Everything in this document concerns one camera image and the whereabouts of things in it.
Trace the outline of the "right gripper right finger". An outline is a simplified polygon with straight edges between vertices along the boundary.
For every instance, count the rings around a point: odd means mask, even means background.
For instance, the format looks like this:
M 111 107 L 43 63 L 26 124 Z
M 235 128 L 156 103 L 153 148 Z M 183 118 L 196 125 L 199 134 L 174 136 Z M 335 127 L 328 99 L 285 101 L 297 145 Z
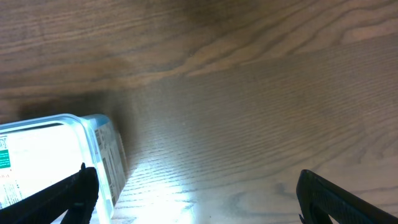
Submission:
M 397 217 L 307 169 L 300 173 L 296 194 L 304 224 L 397 223 Z

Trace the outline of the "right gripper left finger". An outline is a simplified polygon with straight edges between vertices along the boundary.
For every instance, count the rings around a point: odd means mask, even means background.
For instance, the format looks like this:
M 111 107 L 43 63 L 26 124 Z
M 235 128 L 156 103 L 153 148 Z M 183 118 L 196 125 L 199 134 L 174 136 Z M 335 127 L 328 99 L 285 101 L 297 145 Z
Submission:
M 94 167 L 80 170 L 13 205 L 1 209 L 1 223 L 89 224 L 98 201 L 99 180 Z

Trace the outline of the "white green medicine box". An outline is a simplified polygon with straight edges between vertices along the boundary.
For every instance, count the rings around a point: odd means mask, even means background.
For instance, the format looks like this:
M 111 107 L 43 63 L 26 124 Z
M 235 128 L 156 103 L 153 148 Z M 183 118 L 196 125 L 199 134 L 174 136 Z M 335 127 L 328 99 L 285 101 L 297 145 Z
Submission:
M 1 208 L 78 172 L 81 149 L 65 125 L 1 134 Z

